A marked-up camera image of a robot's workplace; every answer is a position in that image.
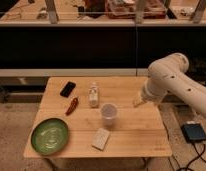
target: white bottle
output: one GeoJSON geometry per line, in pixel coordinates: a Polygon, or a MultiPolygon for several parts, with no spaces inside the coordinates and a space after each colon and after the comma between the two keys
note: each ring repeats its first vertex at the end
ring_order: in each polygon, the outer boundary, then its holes
{"type": "Polygon", "coordinates": [[[99,106],[98,86],[96,82],[92,82],[91,88],[89,89],[89,104],[93,108],[99,106]]]}

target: clear plastic cup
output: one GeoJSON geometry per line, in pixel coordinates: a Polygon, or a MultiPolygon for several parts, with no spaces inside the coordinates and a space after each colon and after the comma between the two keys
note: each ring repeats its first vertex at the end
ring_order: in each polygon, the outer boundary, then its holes
{"type": "Polygon", "coordinates": [[[114,104],[106,103],[100,108],[103,124],[105,126],[112,126],[116,120],[117,107],[114,104]]]}

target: table top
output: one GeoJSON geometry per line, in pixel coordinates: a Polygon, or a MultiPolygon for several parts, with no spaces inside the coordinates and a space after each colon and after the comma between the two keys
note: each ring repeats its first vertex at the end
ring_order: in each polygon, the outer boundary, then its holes
{"type": "MultiPolygon", "coordinates": [[[[60,118],[68,124],[70,137],[60,152],[47,156],[56,158],[85,157],[164,157],[172,154],[167,133],[158,108],[146,103],[134,108],[132,101],[146,81],[146,77],[51,77],[44,92],[32,130],[43,120],[60,118]],[[68,81],[76,88],[68,98],[60,91],[68,81]],[[100,106],[113,103],[118,107],[115,125],[109,128],[110,136],[104,151],[91,146],[98,128],[105,128],[99,108],[90,108],[88,89],[95,81],[99,87],[100,106]],[[65,112],[71,100],[79,96],[79,105],[69,116],[65,112]]],[[[24,157],[42,157],[30,143],[24,157]]]]}

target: concrete floor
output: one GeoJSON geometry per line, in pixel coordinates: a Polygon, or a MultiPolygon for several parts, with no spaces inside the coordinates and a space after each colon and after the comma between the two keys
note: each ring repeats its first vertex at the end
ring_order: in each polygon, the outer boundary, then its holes
{"type": "MultiPolygon", "coordinates": [[[[29,132],[36,112],[38,110],[38,100],[29,100],[29,98],[13,98],[7,103],[0,103],[0,171],[50,171],[52,168],[40,159],[25,159],[23,151],[28,139],[29,132]]],[[[189,117],[186,114],[186,108],[183,116],[177,116],[179,110],[170,103],[164,103],[160,106],[163,121],[169,132],[169,140],[174,156],[181,166],[185,166],[193,157],[196,156],[194,149],[187,144],[182,136],[180,124],[184,123],[189,117]]],[[[195,116],[195,121],[202,123],[206,130],[206,120],[201,116],[195,116]]],[[[173,167],[178,167],[173,158],[170,158],[173,167]]],[[[67,168],[69,171],[95,171],[95,170],[118,170],[118,171],[139,171],[143,160],[140,158],[114,158],[114,159],[69,159],[67,168]]],[[[195,171],[206,171],[206,164],[197,160],[191,165],[195,171]]],[[[168,158],[157,158],[153,160],[148,171],[171,171],[168,158]]]]}

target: chili pepper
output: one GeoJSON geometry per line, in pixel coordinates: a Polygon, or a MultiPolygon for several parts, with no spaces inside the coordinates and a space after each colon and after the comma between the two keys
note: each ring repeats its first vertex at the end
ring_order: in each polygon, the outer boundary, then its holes
{"type": "Polygon", "coordinates": [[[78,100],[78,97],[75,97],[72,101],[71,101],[71,104],[68,108],[68,110],[66,111],[66,115],[70,115],[77,107],[79,103],[79,100],[78,100]]]}

